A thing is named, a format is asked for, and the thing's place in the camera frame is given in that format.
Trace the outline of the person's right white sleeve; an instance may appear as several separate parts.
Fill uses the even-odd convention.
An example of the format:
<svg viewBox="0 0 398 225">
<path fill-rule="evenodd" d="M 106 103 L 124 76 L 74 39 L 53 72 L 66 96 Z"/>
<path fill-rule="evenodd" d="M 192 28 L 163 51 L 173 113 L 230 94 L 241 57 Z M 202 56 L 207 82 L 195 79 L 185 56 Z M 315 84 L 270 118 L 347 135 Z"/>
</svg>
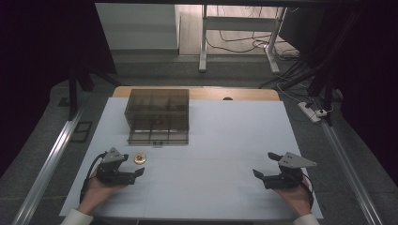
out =
<svg viewBox="0 0 398 225">
<path fill-rule="evenodd" d="M 302 217 L 298 217 L 293 221 L 294 225 L 320 225 L 318 220 L 313 214 L 308 214 Z"/>
</svg>

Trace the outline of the white power strip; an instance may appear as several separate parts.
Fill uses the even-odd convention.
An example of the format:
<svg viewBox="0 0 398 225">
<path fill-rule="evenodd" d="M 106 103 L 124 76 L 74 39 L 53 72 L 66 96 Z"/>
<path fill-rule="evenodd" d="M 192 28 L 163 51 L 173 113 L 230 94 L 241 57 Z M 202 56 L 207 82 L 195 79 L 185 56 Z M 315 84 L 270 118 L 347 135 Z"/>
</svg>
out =
<svg viewBox="0 0 398 225">
<path fill-rule="evenodd" d="M 302 110 L 302 112 L 313 122 L 317 123 L 320 121 L 320 118 L 316 115 L 315 111 L 311 108 L 311 106 L 306 102 L 300 102 L 298 107 Z"/>
</svg>

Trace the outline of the wooden table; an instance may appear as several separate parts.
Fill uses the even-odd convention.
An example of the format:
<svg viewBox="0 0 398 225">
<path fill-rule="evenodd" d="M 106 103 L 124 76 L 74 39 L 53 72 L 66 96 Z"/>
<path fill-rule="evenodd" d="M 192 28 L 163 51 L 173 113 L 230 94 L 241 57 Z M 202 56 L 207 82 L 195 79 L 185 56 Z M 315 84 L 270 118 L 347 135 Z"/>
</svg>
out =
<svg viewBox="0 0 398 225">
<path fill-rule="evenodd" d="M 189 89 L 190 99 L 223 100 L 260 100 L 279 101 L 280 97 L 272 89 L 252 89 L 218 86 L 118 86 L 113 93 L 114 98 L 128 98 L 132 89 Z"/>
</svg>

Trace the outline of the person's left hand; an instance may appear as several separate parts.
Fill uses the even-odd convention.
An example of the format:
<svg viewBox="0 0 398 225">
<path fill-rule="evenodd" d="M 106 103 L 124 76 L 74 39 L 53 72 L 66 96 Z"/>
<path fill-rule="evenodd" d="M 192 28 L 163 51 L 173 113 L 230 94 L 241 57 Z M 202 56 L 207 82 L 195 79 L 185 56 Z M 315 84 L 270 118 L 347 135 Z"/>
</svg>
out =
<svg viewBox="0 0 398 225">
<path fill-rule="evenodd" d="M 122 188 L 124 186 L 102 184 L 97 177 L 90 178 L 86 193 L 77 210 L 85 215 L 91 215 L 97 207 Z"/>
</svg>

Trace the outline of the white metal desk frame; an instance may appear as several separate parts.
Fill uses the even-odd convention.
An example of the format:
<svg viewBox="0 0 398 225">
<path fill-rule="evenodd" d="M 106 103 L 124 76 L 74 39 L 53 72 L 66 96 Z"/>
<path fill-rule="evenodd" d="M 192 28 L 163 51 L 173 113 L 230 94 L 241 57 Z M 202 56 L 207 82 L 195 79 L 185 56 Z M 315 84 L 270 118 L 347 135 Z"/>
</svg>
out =
<svg viewBox="0 0 398 225">
<path fill-rule="evenodd" d="M 283 17 L 285 14 L 285 7 L 278 7 L 278 12 L 275 18 L 242 18 L 242 17 L 221 17 L 208 16 L 207 5 L 202 5 L 202 40 L 201 51 L 199 59 L 199 71 L 207 71 L 207 31 L 244 31 L 244 32 L 270 32 L 270 39 L 268 44 L 264 47 L 268 58 L 271 72 L 279 74 L 280 69 L 276 63 L 273 53 L 274 45 L 277 36 L 279 35 Z"/>
</svg>

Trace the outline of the white table sheet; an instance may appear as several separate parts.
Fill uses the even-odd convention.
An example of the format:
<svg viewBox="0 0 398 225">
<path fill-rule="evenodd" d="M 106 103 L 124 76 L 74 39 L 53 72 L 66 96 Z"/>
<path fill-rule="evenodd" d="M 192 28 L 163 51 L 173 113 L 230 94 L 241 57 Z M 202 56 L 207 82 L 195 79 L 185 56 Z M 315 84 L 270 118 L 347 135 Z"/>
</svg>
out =
<svg viewBox="0 0 398 225">
<path fill-rule="evenodd" d="M 256 221 L 291 219 L 284 200 L 254 177 L 279 173 L 273 152 L 298 153 L 299 147 L 280 101 L 193 100 L 189 142 L 173 146 L 132 146 L 124 97 L 108 99 L 68 197 L 66 215 L 76 206 L 95 157 L 111 148 L 146 156 L 144 174 L 96 211 L 106 218 Z"/>
</svg>

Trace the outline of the person's white sleeve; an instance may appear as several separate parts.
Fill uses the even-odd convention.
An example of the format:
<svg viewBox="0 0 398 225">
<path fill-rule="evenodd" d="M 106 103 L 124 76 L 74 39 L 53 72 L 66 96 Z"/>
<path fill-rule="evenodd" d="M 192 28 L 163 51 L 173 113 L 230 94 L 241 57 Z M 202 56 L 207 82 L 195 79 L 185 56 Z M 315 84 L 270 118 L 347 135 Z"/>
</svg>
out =
<svg viewBox="0 0 398 225">
<path fill-rule="evenodd" d="M 308 214 L 302 217 L 298 217 L 293 221 L 294 225 L 320 225 L 318 220 L 313 214 Z"/>
<path fill-rule="evenodd" d="M 60 225 L 90 225 L 93 217 L 72 208 Z"/>
</svg>

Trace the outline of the white cabinet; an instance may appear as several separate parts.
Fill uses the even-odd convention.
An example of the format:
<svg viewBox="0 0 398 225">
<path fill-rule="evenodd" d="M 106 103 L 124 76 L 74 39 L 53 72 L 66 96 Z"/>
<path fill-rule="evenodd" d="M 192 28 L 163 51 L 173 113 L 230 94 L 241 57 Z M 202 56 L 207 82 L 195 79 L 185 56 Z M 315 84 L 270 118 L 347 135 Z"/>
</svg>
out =
<svg viewBox="0 0 398 225">
<path fill-rule="evenodd" d="M 180 14 L 177 5 L 97 3 L 111 50 L 177 50 Z"/>
</svg>

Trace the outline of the black curtain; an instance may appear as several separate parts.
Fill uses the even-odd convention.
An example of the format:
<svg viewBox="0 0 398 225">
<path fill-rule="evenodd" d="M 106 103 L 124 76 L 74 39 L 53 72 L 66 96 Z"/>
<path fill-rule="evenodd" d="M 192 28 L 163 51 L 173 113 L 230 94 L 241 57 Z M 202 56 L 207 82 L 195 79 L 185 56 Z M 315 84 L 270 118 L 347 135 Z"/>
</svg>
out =
<svg viewBox="0 0 398 225">
<path fill-rule="evenodd" d="M 398 186 L 398 0 L 335 0 L 320 39 L 359 13 L 332 61 L 334 87 L 343 93 L 344 119 Z"/>
<path fill-rule="evenodd" d="M 0 176 L 26 143 L 51 89 L 115 73 L 97 0 L 0 0 Z"/>
</svg>

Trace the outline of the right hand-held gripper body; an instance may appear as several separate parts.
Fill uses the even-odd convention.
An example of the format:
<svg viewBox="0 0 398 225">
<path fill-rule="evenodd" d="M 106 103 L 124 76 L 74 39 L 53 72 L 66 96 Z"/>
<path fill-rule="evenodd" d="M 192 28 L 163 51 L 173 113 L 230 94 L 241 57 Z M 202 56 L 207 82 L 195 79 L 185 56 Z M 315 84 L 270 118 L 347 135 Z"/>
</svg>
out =
<svg viewBox="0 0 398 225">
<path fill-rule="evenodd" d="M 302 183 L 302 168 L 317 165 L 316 162 L 291 152 L 285 153 L 282 159 L 276 162 L 280 168 L 280 173 L 278 175 L 265 176 L 263 183 L 266 189 L 297 188 Z"/>
</svg>

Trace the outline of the person's right hand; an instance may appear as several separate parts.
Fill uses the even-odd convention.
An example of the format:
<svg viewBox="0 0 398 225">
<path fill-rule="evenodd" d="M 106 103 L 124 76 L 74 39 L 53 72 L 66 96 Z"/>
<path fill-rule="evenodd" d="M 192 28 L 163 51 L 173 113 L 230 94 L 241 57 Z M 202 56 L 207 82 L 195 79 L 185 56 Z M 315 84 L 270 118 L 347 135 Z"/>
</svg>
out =
<svg viewBox="0 0 398 225">
<path fill-rule="evenodd" d="M 275 189 L 275 192 L 283 198 L 298 218 L 312 213 L 310 197 L 306 190 L 309 184 L 305 177 L 302 178 L 302 184 L 303 187 L 299 186 L 290 189 Z"/>
</svg>

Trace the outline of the person's left white sleeve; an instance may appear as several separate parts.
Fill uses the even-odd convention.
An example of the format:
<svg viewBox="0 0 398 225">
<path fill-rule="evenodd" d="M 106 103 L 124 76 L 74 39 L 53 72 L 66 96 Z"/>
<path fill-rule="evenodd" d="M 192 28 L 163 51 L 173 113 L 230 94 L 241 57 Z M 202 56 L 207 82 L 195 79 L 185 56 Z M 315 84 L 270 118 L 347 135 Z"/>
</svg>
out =
<svg viewBox="0 0 398 225">
<path fill-rule="evenodd" d="M 90 225 L 93 217 L 72 208 L 60 225 Z"/>
</svg>

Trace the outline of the black metal stand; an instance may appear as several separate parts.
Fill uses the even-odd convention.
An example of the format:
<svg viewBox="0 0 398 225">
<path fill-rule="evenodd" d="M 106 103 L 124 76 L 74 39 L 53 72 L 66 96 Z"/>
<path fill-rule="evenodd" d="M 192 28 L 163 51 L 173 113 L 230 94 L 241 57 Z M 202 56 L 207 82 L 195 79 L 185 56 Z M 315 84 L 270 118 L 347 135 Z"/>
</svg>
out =
<svg viewBox="0 0 398 225">
<path fill-rule="evenodd" d="M 86 63 L 76 63 L 71 67 L 69 72 L 69 121 L 71 121 L 77 113 L 77 84 L 79 84 L 85 92 L 90 92 L 94 88 L 94 83 L 89 76 L 89 66 Z"/>
<path fill-rule="evenodd" d="M 350 34 L 351 29 L 358 20 L 358 12 L 346 12 L 341 14 L 336 19 L 337 23 L 315 51 L 310 53 L 311 57 L 318 56 L 318 63 L 312 67 L 308 72 L 298 76 L 289 82 L 282 82 L 277 87 L 280 91 L 288 90 L 289 88 L 313 78 L 310 86 L 307 88 L 309 97 L 317 97 L 321 91 L 324 91 L 323 110 L 326 112 L 324 120 L 331 127 L 331 112 L 332 112 L 332 89 L 333 89 L 333 74 L 332 69 L 336 65 L 338 52 L 342 48 L 345 40 Z"/>
</svg>

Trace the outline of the black rectangular floor frame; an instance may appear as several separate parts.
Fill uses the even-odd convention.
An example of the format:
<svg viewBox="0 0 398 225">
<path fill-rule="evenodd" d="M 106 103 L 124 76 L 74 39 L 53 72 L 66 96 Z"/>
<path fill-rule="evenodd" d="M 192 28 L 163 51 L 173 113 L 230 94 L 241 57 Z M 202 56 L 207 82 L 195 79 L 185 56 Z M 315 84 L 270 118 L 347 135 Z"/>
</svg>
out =
<svg viewBox="0 0 398 225">
<path fill-rule="evenodd" d="M 85 143 L 92 126 L 92 122 L 79 122 L 70 137 L 70 141 L 72 143 Z"/>
</svg>

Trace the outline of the transparent brown compartment box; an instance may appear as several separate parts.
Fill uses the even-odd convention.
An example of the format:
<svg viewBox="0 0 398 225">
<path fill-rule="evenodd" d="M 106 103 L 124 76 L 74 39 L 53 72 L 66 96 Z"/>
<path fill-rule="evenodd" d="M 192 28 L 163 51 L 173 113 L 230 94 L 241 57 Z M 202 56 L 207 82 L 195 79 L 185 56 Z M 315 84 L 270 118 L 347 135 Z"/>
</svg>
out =
<svg viewBox="0 0 398 225">
<path fill-rule="evenodd" d="M 129 145 L 189 143 L 188 89 L 132 89 L 125 110 Z"/>
</svg>

